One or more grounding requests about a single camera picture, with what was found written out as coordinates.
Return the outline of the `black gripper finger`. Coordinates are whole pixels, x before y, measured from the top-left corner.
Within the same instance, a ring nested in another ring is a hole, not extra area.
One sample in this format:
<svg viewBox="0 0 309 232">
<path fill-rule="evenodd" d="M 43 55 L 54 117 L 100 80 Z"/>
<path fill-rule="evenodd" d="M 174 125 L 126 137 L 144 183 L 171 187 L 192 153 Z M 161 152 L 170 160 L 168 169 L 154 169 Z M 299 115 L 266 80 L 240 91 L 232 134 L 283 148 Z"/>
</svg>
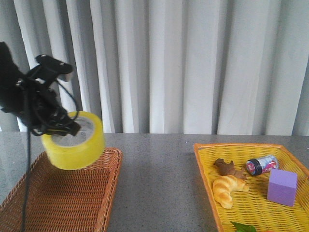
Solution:
<svg viewBox="0 0 309 232">
<path fill-rule="evenodd" d="M 81 126 L 77 122 L 75 122 L 74 120 L 71 120 L 68 124 L 64 125 L 61 128 L 61 135 L 62 136 L 66 136 L 66 135 L 76 136 L 80 128 Z"/>
</svg>

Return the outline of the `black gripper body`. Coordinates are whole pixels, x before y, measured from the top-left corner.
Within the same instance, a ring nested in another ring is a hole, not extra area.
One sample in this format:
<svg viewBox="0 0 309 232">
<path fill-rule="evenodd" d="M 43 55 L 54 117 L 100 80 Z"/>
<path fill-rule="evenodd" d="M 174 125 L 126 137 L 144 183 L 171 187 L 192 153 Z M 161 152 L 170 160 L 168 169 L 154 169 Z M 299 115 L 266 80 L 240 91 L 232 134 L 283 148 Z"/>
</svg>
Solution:
<svg viewBox="0 0 309 232">
<path fill-rule="evenodd" d="M 22 79 L 16 81 L 14 87 L 17 89 L 17 103 L 14 104 L 14 115 L 33 135 L 70 134 L 70 118 L 57 102 L 56 93 L 50 88 L 40 89 L 39 86 L 28 86 Z"/>
</svg>

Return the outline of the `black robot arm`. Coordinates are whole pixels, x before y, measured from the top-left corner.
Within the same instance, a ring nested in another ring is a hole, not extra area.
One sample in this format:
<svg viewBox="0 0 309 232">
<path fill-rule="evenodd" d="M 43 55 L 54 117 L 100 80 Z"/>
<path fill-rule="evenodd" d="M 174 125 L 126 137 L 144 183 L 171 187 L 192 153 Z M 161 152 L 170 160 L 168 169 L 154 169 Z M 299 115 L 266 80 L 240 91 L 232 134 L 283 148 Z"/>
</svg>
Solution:
<svg viewBox="0 0 309 232">
<path fill-rule="evenodd" d="M 81 128 L 75 121 L 79 113 L 70 117 L 51 89 L 60 75 L 73 71 L 72 66 L 48 55 L 39 55 L 36 61 L 38 65 L 24 74 L 14 63 L 8 45 L 0 43 L 1 110 L 19 118 L 36 136 L 76 136 Z"/>
</svg>

